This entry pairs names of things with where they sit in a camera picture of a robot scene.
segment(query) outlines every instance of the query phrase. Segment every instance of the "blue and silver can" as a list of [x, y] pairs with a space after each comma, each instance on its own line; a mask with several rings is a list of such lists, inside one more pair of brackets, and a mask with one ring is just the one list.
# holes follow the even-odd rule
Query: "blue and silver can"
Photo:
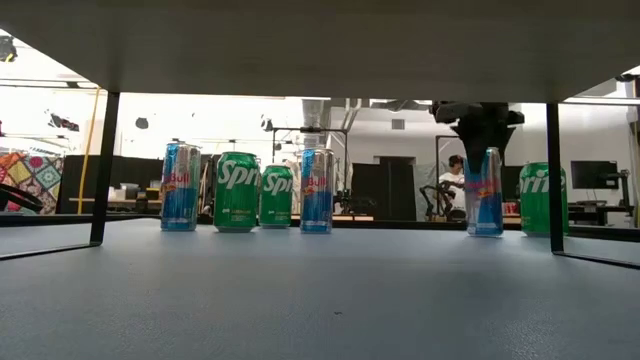
[[302, 152], [300, 231], [331, 232], [333, 221], [333, 151], [306, 149]]
[[464, 192], [469, 235], [502, 235], [500, 163], [497, 148], [487, 149], [480, 173], [472, 173], [468, 160], [464, 162]]
[[196, 229], [199, 184], [200, 150], [181, 141], [168, 144], [162, 171], [162, 230]]

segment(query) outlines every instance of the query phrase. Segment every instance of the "green soda can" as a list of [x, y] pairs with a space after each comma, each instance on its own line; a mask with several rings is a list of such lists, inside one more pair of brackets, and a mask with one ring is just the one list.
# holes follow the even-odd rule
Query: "green soda can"
[[[562, 227], [569, 231], [567, 175], [562, 171]], [[528, 236], [549, 236], [549, 165], [529, 163], [520, 171], [520, 216], [522, 231]]]
[[260, 193], [260, 225], [288, 227], [291, 225], [291, 189], [293, 173], [284, 165], [269, 165], [262, 174]]
[[256, 156], [225, 152], [218, 161], [213, 224], [220, 232], [249, 232], [256, 225], [260, 167]]

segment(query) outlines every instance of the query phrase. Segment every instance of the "patterned fabric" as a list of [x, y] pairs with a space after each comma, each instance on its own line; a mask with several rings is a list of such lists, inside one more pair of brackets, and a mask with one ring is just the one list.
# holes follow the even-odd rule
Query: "patterned fabric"
[[[55, 214], [58, 191], [62, 179], [63, 159], [59, 157], [30, 156], [11, 153], [0, 156], [0, 183], [19, 188], [34, 195], [44, 207], [40, 214]], [[0, 211], [33, 213], [9, 203]]]

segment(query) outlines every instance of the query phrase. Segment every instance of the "red bull logo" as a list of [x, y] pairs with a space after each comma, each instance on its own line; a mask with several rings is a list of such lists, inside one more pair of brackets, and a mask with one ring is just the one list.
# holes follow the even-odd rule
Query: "red bull logo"
[[474, 191], [481, 199], [496, 193], [496, 186], [493, 181], [466, 182], [464, 187], [468, 190]]
[[163, 185], [163, 188], [164, 188], [163, 190], [165, 192], [173, 191], [177, 188], [186, 187], [185, 185], [189, 184], [190, 182], [191, 182], [191, 175], [189, 173], [182, 173], [182, 174], [171, 173], [171, 175], [167, 179], [167, 182]]
[[325, 176], [310, 176], [302, 179], [302, 192], [305, 195], [313, 194], [326, 187], [327, 178]]

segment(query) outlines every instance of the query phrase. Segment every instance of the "computer monitor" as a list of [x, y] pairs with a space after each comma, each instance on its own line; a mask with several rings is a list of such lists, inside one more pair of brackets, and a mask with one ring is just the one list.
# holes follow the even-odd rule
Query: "computer monitor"
[[574, 189], [617, 190], [618, 179], [607, 175], [618, 172], [616, 161], [572, 161], [571, 178]]
[[520, 171], [523, 166], [502, 167], [502, 199], [505, 202], [516, 201], [519, 198], [517, 191], [520, 184]]

